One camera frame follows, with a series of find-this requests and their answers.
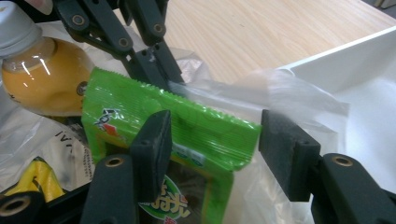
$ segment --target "wooden surface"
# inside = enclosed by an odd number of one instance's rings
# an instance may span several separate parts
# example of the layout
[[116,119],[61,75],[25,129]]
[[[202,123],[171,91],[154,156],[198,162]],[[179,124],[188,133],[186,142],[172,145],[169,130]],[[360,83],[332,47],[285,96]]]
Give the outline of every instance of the wooden surface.
[[166,41],[233,82],[396,25],[360,0],[170,0]]

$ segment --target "orange juice bottle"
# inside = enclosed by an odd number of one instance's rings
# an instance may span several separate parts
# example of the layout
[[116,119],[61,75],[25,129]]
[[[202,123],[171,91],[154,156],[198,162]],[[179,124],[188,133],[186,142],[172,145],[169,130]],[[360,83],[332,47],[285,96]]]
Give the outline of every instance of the orange juice bottle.
[[80,116],[93,68],[86,53],[72,43],[43,37],[12,2],[0,2],[0,30],[2,79],[9,97],[43,116]]

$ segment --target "white container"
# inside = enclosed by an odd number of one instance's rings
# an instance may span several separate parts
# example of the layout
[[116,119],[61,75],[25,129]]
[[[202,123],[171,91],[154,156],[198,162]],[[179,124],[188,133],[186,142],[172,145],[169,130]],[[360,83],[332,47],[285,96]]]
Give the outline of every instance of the white container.
[[350,104],[346,154],[396,192],[396,27],[279,69]]

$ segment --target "printed logo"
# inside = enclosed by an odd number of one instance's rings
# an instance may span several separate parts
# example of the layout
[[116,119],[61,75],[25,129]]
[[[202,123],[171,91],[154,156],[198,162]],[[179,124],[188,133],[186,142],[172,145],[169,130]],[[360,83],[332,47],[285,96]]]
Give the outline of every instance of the printed logo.
[[168,176],[165,176],[157,201],[139,205],[152,217],[163,220],[163,224],[177,224],[178,218],[188,217],[191,213],[188,209],[189,202]]
[[100,130],[107,132],[110,135],[117,136],[117,127],[109,124],[111,116],[119,115],[118,109],[103,109],[102,116],[94,123]]
[[87,85],[88,82],[86,81],[80,82],[77,86],[77,94],[80,96],[84,95],[85,90],[87,90]]

